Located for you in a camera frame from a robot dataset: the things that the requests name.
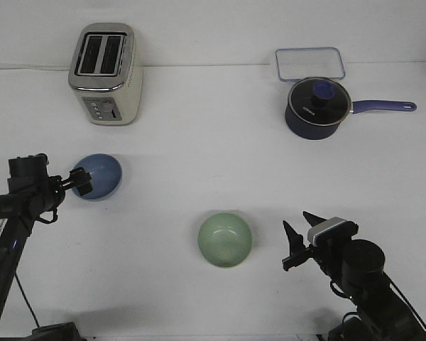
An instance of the blue bowl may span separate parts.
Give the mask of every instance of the blue bowl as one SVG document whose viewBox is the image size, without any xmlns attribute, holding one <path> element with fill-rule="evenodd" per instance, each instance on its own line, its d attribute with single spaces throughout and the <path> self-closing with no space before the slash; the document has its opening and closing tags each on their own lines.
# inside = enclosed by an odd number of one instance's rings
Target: blue bowl
<svg viewBox="0 0 426 341">
<path fill-rule="evenodd" d="M 107 154 L 92 154 L 79 161 L 75 168 L 83 167 L 90 173 L 93 191 L 84 196 L 80 196 L 76 188 L 72 191 L 83 199 L 100 199 L 111 194 L 119 185 L 121 180 L 120 163 Z"/>
</svg>

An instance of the cable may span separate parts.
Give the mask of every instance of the cable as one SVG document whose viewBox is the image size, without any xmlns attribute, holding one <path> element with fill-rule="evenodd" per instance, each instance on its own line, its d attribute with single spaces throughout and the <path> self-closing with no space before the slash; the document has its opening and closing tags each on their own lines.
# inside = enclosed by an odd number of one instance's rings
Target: cable
<svg viewBox="0 0 426 341">
<path fill-rule="evenodd" d="M 27 303 L 28 309 L 30 310 L 31 315 L 33 316 L 33 319 L 35 320 L 36 327 L 39 328 L 40 327 L 40 323 L 38 322 L 38 319 L 36 318 L 36 314 L 33 311 L 32 307 L 30 305 L 30 302 L 28 302 L 26 294 L 23 292 L 22 284 L 21 284 L 21 281 L 19 281 L 19 277 L 17 276 L 17 273 L 14 274 L 14 277 L 16 278 L 16 282 L 17 282 L 17 285 L 19 286 L 19 289 L 21 289 L 21 293 L 22 293 L 23 299 Z"/>
<path fill-rule="evenodd" d="M 339 291 L 338 289 L 336 289 L 335 287 L 334 287 L 334 282 L 333 281 L 330 281 L 329 282 L 329 287 L 331 288 L 331 290 L 336 294 L 336 295 L 338 295 L 340 298 L 349 298 L 349 297 L 347 297 L 346 296 L 346 294 L 345 293 L 343 293 L 343 292 L 341 292 L 341 291 Z"/>
<path fill-rule="evenodd" d="M 390 280 L 390 284 L 398 292 L 399 296 L 405 301 L 405 304 L 407 304 L 407 306 L 409 307 L 409 309 L 411 309 L 411 311 L 413 312 L 413 315 L 416 316 L 416 318 L 418 319 L 418 321 L 420 321 L 420 324 L 423 326 L 423 328 L 426 331 L 425 321 L 423 321 L 422 318 L 418 315 L 418 313 L 415 310 L 415 308 L 410 304 L 409 300 L 404 296 L 403 292 L 401 290 L 399 290 L 399 288 L 396 286 L 395 282 L 393 282 L 393 280 L 390 277 L 388 277 L 388 279 Z"/>
<path fill-rule="evenodd" d="M 348 318 L 349 316 L 358 316 L 358 313 L 355 311 L 351 311 L 349 313 L 347 313 L 346 315 L 344 315 L 342 317 L 342 338 L 344 339 L 344 341 L 346 340 L 346 335 L 345 335 L 345 330 L 344 330 L 344 322 L 346 320 L 346 318 Z"/>
<path fill-rule="evenodd" d="M 40 70 L 40 71 L 68 71 L 66 66 L 48 66 L 32 64 L 0 64 L 0 70 Z"/>
</svg>

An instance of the clear plastic lid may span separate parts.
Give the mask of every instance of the clear plastic lid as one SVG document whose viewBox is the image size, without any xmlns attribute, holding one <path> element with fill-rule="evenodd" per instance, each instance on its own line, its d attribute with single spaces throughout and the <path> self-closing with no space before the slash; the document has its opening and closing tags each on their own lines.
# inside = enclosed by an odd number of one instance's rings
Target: clear plastic lid
<svg viewBox="0 0 426 341">
<path fill-rule="evenodd" d="M 276 50 L 278 77 L 296 82 L 306 77 L 346 77 L 341 53 L 337 48 L 280 48 Z"/>
</svg>

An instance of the pot lid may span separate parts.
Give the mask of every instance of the pot lid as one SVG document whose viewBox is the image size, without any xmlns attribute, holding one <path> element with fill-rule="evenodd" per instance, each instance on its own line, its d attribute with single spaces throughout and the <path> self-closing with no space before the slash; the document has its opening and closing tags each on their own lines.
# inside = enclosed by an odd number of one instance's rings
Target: pot lid
<svg viewBox="0 0 426 341">
<path fill-rule="evenodd" d="M 347 91 L 325 77 L 309 77 L 295 83 L 288 103 L 295 115 L 318 126 L 338 124 L 352 109 Z"/>
</svg>

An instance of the green bowl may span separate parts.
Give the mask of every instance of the green bowl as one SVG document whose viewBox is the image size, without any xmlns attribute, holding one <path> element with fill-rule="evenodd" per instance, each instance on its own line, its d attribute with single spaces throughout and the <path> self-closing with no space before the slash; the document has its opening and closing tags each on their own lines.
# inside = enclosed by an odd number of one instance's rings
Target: green bowl
<svg viewBox="0 0 426 341">
<path fill-rule="evenodd" d="M 197 243 L 211 264 L 230 268 L 248 256 L 252 246 L 251 230 L 240 217 L 228 212 L 218 213 L 200 227 Z"/>
</svg>

